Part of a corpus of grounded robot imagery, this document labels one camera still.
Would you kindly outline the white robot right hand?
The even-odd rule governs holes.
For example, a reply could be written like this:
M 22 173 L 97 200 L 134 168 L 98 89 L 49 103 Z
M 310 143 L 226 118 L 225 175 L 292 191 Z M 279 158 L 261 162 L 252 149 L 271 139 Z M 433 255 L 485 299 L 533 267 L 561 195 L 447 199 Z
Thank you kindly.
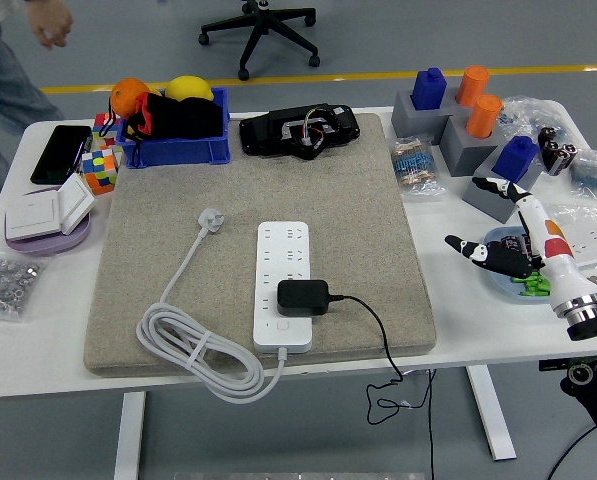
M 474 177 L 472 182 L 479 189 L 514 203 L 529 235 L 531 253 L 475 243 L 454 235 L 445 237 L 448 245 L 473 264 L 499 274 L 526 278 L 535 270 L 541 271 L 551 284 L 550 305 L 559 317 L 564 316 L 567 304 L 578 307 L 589 299 L 597 305 L 597 284 L 580 272 L 562 230 L 536 196 L 505 179 Z

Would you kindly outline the person's left hand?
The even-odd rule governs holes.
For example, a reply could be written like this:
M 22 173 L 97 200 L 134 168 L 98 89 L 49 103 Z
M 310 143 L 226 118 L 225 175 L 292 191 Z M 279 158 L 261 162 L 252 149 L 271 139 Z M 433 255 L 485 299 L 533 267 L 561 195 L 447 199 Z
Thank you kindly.
M 25 2 L 26 18 L 32 33 L 47 50 L 64 48 L 73 26 L 73 17 L 62 0 L 33 0 Z

